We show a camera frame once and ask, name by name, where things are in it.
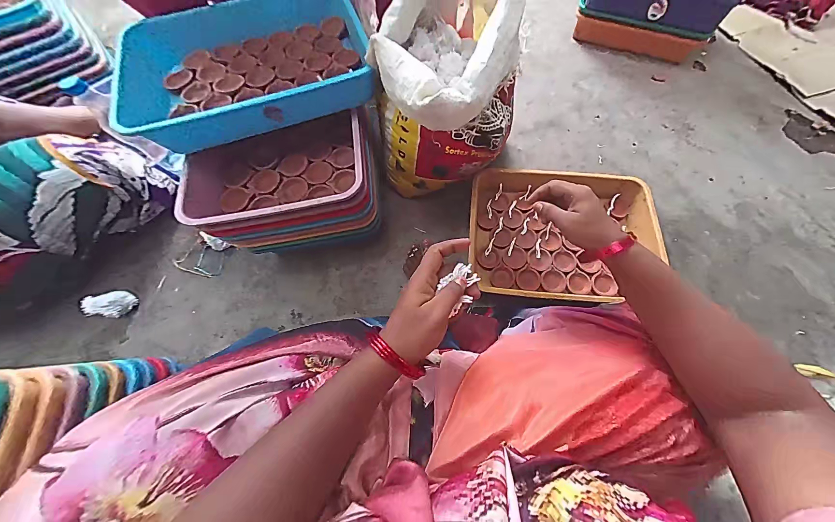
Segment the hand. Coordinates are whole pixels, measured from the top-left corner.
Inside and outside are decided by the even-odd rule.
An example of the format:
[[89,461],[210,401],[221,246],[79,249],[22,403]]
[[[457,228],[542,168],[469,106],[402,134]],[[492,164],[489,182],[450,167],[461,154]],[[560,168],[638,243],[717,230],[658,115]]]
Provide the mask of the hand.
[[585,185],[553,179],[531,194],[540,220],[553,222],[563,236],[586,250],[600,250],[627,235]]
[[[437,283],[453,269],[444,266],[444,259],[448,255],[467,252],[469,248],[468,239],[434,244],[402,290],[381,336],[405,361],[417,364],[444,339],[450,312],[466,293],[466,280],[455,280],[440,293],[437,293]],[[481,295],[475,284],[468,293],[477,298]]]

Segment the white cotton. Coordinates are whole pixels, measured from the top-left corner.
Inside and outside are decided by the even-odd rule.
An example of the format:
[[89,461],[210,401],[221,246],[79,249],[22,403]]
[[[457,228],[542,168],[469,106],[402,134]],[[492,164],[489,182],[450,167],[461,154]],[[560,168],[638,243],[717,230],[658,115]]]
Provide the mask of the white cotton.
[[127,315],[137,306],[137,296],[127,290],[115,290],[101,295],[87,295],[79,302],[79,308],[88,316],[105,316],[117,319]]

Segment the stack of plastic trays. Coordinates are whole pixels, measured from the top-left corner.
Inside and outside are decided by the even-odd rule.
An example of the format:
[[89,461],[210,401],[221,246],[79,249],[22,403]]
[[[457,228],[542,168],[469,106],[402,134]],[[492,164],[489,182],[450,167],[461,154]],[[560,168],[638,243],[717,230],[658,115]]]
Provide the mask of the stack of plastic trays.
[[168,358],[0,370],[0,496],[80,421],[178,371]]

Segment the colorful cloth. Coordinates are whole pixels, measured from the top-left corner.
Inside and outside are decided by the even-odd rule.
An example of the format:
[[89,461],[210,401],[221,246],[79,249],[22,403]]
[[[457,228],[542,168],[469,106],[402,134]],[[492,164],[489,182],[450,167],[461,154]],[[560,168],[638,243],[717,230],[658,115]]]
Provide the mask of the colorful cloth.
[[113,141],[53,135],[0,145],[0,310],[27,307],[70,279],[103,234],[155,218],[175,190]]

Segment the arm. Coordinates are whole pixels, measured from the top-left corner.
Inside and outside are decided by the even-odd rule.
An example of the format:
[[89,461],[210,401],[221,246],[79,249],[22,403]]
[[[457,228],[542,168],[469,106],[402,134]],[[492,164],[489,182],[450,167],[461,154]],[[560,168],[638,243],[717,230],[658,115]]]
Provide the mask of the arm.
[[[588,187],[551,181],[532,199],[586,250],[624,237]],[[606,264],[724,449],[752,519],[835,507],[835,411],[787,358],[639,244]]]
[[[420,362],[444,338],[466,281],[435,296],[438,272],[447,255],[468,248],[469,240],[433,245],[405,287],[381,336],[406,361]],[[400,376],[364,350],[241,455],[176,522],[317,520],[379,401]]]

